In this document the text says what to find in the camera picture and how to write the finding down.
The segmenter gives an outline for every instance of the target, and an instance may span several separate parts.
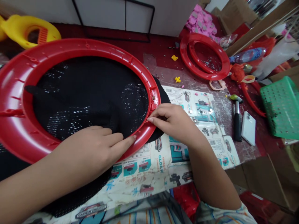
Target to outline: red plastic ring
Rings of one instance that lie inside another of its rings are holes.
[[[207,67],[196,55],[194,45],[195,43],[202,43],[208,47],[210,47],[212,50],[216,52],[218,57],[221,60],[222,68],[220,71],[214,71]],[[187,55],[187,46],[189,44],[190,54],[195,61],[195,63],[202,68],[204,71],[208,72],[209,74],[199,70],[189,59]],[[219,44],[217,44],[215,41],[213,41],[211,38],[197,33],[192,33],[185,35],[183,39],[181,40],[180,44],[180,50],[181,50],[181,56],[186,64],[186,66],[197,76],[207,79],[207,80],[221,80],[224,79],[228,73],[230,72],[230,61],[227,56],[227,54],[223,51],[223,49],[220,47]]]
[[[149,109],[142,125],[132,134],[134,144],[118,160],[138,151],[150,138],[155,126],[148,116],[161,103],[157,83],[146,67],[134,56],[114,45],[90,39],[63,39],[38,45],[14,57],[0,71],[0,142],[20,159],[35,163],[53,151],[61,141],[51,136],[37,121],[32,95],[24,91],[36,85],[54,65],[81,56],[105,57],[130,68],[146,86]]]
[[[254,88],[255,90],[260,93],[260,89],[261,89],[261,86],[258,84],[258,82],[254,81],[252,83],[250,83]],[[241,88],[242,88],[242,91],[244,93],[244,96],[246,98],[246,100],[248,101],[249,105],[255,110],[255,112],[257,112],[258,115],[262,116],[262,117],[267,117],[266,116],[266,113],[265,112],[262,112],[255,104],[254,102],[252,101],[252,99],[250,98],[248,92],[247,92],[247,89],[246,89],[246,84],[244,82],[241,82]]]

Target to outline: black mesh fabric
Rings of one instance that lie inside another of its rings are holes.
[[[162,103],[170,103],[158,79],[154,77]],[[144,121],[148,110],[146,88],[126,66],[99,57],[81,57],[51,68],[37,86],[27,86],[33,94],[37,120],[52,136],[64,140],[93,125],[111,128],[124,137],[131,135]],[[148,142],[163,132],[156,128]],[[28,167],[0,144],[1,180]],[[92,198],[110,179],[112,167],[86,186],[69,193],[42,209],[55,217],[65,215]]]

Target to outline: white phone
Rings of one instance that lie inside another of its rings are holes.
[[[245,138],[250,145],[255,146],[255,119],[247,111],[243,114],[241,136]]]

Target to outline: green plastic basket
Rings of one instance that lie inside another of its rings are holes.
[[[293,81],[285,76],[260,92],[272,134],[299,140],[299,92]]]

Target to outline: white wall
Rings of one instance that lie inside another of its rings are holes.
[[[1,11],[10,6],[10,14],[23,12],[49,22],[80,24],[71,0],[0,0],[0,4]]]
[[[209,3],[205,10],[208,12],[213,11],[215,7],[217,7],[220,11],[225,7],[226,3],[228,3],[229,0],[211,0],[211,3]]]
[[[155,6],[152,34],[178,36],[188,20],[197,0],[139,0]],[[123,0],[76,0],[82,20],[88,26],[124,30],[125,4]],[[0,0],[25,15],[49,22],[79,24],[71,0]],[[127,30],[147,32],[151,9],[127,2]]]

